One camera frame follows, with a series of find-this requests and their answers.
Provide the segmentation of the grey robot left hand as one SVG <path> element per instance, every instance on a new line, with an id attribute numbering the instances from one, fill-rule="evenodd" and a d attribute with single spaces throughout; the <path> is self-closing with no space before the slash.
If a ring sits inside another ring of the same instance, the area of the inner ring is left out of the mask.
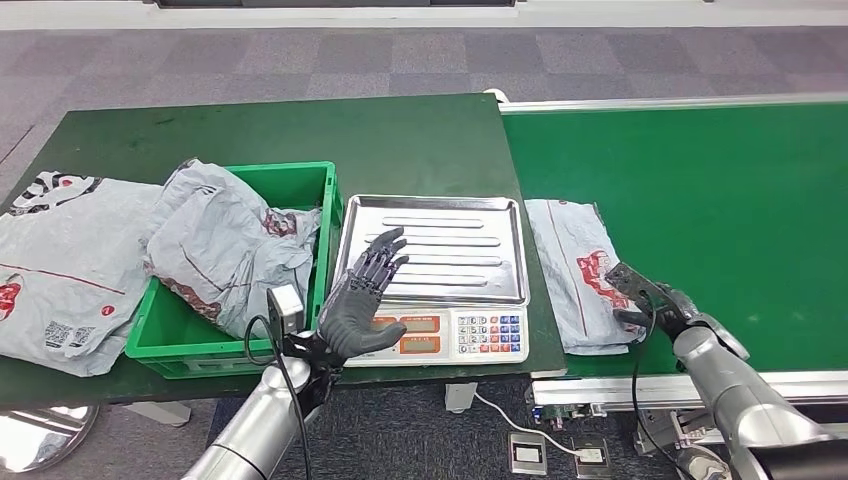
<path id="1" fill-rule="evenodd" d="M 407 332 L 397 320 L 380 330 L 373 327 L 385 290 L 409 260 L 399 253 L 406 246 L 403 234 L 404 229 L 397 227 L 377 236 L 330 291 L 318 334 L 343 360 L 392 347 Z"/>

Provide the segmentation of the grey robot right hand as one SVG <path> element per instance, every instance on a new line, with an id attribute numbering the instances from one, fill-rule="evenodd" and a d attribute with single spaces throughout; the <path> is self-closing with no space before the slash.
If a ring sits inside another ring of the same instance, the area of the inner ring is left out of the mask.
<path id="1" fill-rule="evenodd" d="M 614 308 L 617 322 L 649 331 L 660 329 L 671 341 L 690 327 L 698 315 L 692 300 L 682 291 L 669 284 L 658 283 L 642 286 L 627 294 L 635 310 Z"/>

